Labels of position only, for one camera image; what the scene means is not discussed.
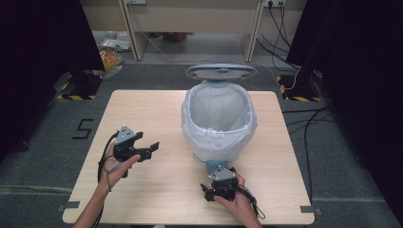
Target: white plastic bag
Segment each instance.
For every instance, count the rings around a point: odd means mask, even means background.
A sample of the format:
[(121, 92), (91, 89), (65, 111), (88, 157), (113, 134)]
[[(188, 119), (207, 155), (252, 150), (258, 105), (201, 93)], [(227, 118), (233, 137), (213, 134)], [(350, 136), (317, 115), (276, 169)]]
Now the white plastic bag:
[(257, 126), (252, 101), (240, 85), (203, 82), (186, 92), (182, 133), (199, 162), (232, 162)]

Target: gray carpet floor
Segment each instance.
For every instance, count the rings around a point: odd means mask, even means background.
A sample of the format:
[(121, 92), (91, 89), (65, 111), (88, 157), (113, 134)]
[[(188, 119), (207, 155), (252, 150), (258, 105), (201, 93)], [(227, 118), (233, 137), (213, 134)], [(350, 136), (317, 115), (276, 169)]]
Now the gray carpet floor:
[[(31, 135), (29, 150), (10, 153), (0, 164), (0, 227), (70, 226), (62, 220), (63, 206), (80, 173), (111, 93), (116, 89), (187, 90), (199, 83), (185, 76), (188, 67), (124, 65), (118, 74), (102, 81), (94, 100), (55, 100)], [(275, 91), (282, 111), (317, 109), (327, 104), (324, 101), (284, 101), (270, 71), (260, 66), (257, 70), (255, 77), (239, 84), (247, 90)], [(317, 215), (309, 227), (400, 227), (368, 170), (356, 160), (331, 109), (323, 110), (315, 117), (320, 120), (309, 125), (304, 140), (303, 127), (313, 114), (283, 114), (308, 192), (309, 177), (312, 178), (312, 200)], [(92, 120), (82, 125), (91, 131), (87, 139), (73, 140), (73, 137), (86, 135), (86, 132), (77, 131), (82, 119)], [(99, 227), (127, 226), (103, 224)]]

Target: yellow black warning tape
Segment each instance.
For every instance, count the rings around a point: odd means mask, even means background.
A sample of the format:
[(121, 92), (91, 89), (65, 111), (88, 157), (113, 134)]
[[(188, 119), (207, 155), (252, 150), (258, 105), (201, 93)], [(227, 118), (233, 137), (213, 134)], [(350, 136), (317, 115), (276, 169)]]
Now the yellow black warning tape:
[(59, 95), (57, 96), (59, 100), (74, 100), (74, 101), (82, 101), (82, 100), (94, 100), (95, 95), (90, 96), (80, 96), (80, 95)]
[(280, 85), (279, 91), (281, 93), (282, 99), (286, 101), (298, 101), (298, 102), (320, 102), (320, 98), (315, 95), (315, 96), (295, 96), (293, 94), (288, 94), (287, 89), (285, 89), (283, 85), (283, 81), (281, 79), (281, 76), (277, 76), (278, 84)]
[(84, 95), (84, 94), (63, 94), (64, 90), (67, 90), (69, 86), (71, 76), (67, 79), (67, 81), (63, 84), (61, 94), (57, 96), (59, 100), (73, 100), (73, 101), (82, 101), (82, 100), (94, 100), (95, 95)]

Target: wrist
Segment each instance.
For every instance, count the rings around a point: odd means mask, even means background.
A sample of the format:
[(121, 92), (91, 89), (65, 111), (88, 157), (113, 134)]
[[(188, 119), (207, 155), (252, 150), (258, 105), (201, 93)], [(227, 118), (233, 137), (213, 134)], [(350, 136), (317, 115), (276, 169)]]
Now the wrist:
[(109, 186), (101, 182), (98, 183), (97, 188), (94, 191), (94, 195), (100, 196), (101, 198), (106, 198), (109, 193)]
[(261, 228), (263, 227), (260, 223), (260, 221), (258, 221), (258, 219), (255, 219), (253, 221), (248, 222), (247, 224), (244, 224), (246, 228)]

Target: trash can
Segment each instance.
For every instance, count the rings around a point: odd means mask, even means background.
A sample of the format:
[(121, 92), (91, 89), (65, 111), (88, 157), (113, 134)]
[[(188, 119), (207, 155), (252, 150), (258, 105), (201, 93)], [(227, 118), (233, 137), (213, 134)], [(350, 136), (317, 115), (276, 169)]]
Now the trash can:
[(257, 71), (243, 65), (192, 66), (186, 74), (202, 80), (186, 92), (182, 133), (198, 162), (208, 170), (226, 167), (252, 139), (258, 119), (248, 92), (229, 82)]

